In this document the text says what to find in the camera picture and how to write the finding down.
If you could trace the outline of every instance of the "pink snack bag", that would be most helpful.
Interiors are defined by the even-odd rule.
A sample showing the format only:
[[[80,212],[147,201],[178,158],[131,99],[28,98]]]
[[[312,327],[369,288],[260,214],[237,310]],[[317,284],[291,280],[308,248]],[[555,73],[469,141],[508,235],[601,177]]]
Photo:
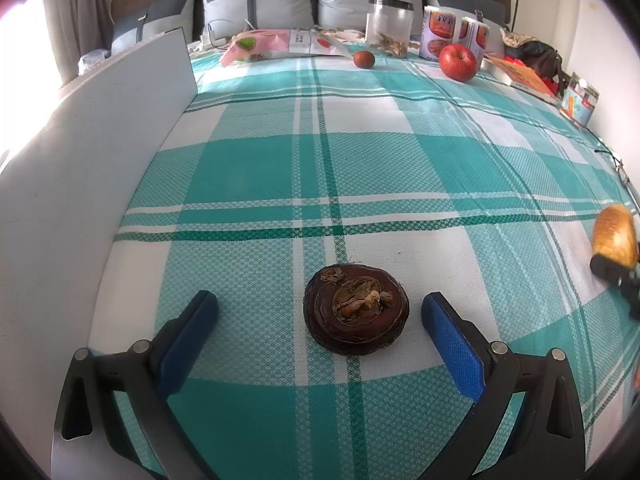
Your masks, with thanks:
[[[260,61],[301,56],[353,57],[338,41],[314,30],[262,29],[238,34],[220,59],[222,66],[234,61]]]

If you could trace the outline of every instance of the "canned food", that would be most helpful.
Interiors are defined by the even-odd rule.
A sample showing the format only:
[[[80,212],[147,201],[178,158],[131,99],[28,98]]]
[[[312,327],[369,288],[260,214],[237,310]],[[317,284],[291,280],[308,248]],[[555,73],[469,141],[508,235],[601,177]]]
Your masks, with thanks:
[[[574,72],[569,86],[564,90],[560,113],[586,127],[598,103],[598,97],[598,91]]]
[[[482,64],[486,40],[489,38],[489,25],[471,18],[462,18],[458,43],[466,46],[476,57],[476,71]]]
[[[438,7],[424,7],[420,57],[437,61],[440,51],[453,42],[456,15]]]

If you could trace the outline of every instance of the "yellow onion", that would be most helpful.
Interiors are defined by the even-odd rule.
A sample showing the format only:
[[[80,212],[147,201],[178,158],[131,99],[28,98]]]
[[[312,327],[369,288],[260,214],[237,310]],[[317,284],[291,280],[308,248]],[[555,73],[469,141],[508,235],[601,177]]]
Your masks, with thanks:
[[[638,263],[638,240],[631,213],[622,204],[601,211],[593,226],[593,252],[634,269]]]

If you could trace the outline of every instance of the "taro root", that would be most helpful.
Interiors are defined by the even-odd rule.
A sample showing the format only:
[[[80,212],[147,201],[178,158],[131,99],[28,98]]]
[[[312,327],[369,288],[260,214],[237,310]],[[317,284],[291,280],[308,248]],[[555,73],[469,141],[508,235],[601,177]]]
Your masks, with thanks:
[[[366,355],[390,345],[409,316],[402,286],[382,269],[339,264],[306,284],[306,326],[316,342],[342,355]]]

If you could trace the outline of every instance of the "blue gripper pad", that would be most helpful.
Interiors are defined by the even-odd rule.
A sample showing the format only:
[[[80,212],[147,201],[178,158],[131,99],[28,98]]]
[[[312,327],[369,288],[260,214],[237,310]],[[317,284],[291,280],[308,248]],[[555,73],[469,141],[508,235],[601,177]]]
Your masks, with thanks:
[[[460,393],[478,402],[484,390],[482,361],[446,312],[439,297],[444,300],[438,292],[432,292],[424,297],[422,324],[427,329]]]
[[[161,399],[181,390],[217,320],[218,300],[206,292],[158,363],[156,392]]]

